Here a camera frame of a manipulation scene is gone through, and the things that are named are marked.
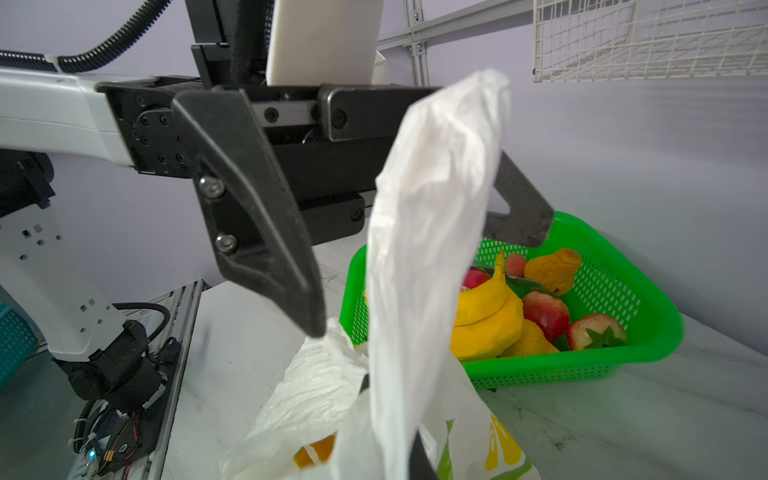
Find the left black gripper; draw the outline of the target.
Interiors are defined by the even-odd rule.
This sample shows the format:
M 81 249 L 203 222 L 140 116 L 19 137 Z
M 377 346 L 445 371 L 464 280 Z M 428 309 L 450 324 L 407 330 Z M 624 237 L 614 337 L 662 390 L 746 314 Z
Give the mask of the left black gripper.
M 320 338 L 326 307 L 311 239 L 320 244 L 362 229 L 364 193 L 373 190 L 407 108 L 432 90 L 268 85 L 273 7 L 258 1 L 250 12 L 256 36 L 245 92 L 236 91 L 230 68 L 234 1 L 186 4 L 200 78 L 104 82 L 98 90 L 138 173 L 193 179 L 223 277 Z

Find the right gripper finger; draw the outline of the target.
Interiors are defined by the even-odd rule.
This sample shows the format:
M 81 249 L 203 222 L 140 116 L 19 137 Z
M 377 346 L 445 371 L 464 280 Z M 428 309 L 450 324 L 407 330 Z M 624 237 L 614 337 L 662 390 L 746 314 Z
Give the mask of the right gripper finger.
M 421 436 L 416 432 L 409 459 L 409 479 L 410 480 L 437 480 L 435 470 L 433 469 L 429 458 L 425 452 Z

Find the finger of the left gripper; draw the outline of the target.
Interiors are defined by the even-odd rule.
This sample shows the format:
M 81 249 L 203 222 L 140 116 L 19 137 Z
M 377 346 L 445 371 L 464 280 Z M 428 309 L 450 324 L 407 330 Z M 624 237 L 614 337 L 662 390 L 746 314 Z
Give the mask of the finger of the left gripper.
M 529 248 L 541 246 L 548 237 L 555 211 L 505 152 L 501 154 L 494 188 L 509 212 L 488 213 L 483 237 Z

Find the white lemon print plastic bag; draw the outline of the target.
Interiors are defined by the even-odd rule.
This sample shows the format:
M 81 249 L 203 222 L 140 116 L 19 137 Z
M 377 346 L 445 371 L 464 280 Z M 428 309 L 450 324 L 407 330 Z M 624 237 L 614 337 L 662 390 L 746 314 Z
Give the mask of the white lemon print plastic bag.
M 334 318 L 306 339 L 223 478 L 407 479 L 416 432 L 442 479 L 538 477 L 449 348 L 510 108 L 508 78 L 486 69 L 407 110 L 367 230 L 367 342 Z M 299 469 L 301 447 L 332 434 L 329 460 Z

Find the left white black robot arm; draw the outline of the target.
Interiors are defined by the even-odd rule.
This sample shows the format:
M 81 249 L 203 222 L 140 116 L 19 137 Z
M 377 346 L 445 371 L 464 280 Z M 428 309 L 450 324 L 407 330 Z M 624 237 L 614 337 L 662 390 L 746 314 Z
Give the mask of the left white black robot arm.
M 166 8 L 143 3 L 81 54 L 1 54 L 2 288 L 75 393 L 124 413 L 164 393 L 170 362 L 71 258 L 50 155 L 193 181 L 222 275 L 320 337 L 312 248 L 360 231 L 363 193 L 430 94 L 374 83 L 379 1 L 190 1 L 198 78 L 99 77 Z

